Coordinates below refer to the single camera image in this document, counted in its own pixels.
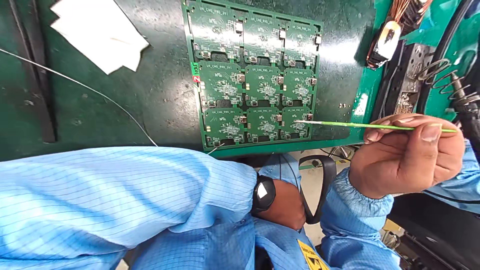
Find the printed circuit board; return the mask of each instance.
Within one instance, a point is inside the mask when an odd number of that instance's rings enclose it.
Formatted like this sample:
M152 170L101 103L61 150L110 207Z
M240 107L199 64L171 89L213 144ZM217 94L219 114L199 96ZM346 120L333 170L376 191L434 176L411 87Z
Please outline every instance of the printed circuit board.
M221 0L183 0L204 150L309 140L323 24Z

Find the white paper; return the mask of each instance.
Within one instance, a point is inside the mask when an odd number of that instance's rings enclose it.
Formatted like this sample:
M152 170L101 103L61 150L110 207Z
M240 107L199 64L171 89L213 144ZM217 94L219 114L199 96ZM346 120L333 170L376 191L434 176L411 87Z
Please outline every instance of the white paper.
M61 0L50 9L60 17L51 27L106 74L137 70L149 44L114 0Z

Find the black wristband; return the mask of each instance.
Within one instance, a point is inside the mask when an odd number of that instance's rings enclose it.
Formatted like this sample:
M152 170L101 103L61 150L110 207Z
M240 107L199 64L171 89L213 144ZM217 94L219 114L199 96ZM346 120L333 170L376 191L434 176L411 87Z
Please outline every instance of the black wristband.
M257 214L266 211L275 199L275 185L273 179L257 174L257 185L253 189L253 204L251 213Z

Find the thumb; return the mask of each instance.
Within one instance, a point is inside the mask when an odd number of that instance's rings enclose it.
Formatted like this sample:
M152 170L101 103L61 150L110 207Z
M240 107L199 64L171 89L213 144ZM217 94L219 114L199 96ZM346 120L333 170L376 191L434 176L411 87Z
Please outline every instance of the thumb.
M410 134L397 176L406 177L405 180L412 184L412 192L419 192L433 185L441 133L442 124L425 123Z

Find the elastic cuff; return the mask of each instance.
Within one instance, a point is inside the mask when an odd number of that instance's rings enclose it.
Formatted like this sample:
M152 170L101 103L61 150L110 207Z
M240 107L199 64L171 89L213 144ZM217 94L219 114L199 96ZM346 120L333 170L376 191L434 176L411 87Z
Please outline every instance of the elastic cuff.
M364 196L350 184L348 173L350 168L345 168L339 173L332 184L332 188L359 217L380 217L390 213L393 205L393 196L387 195L381 199L372 199Z

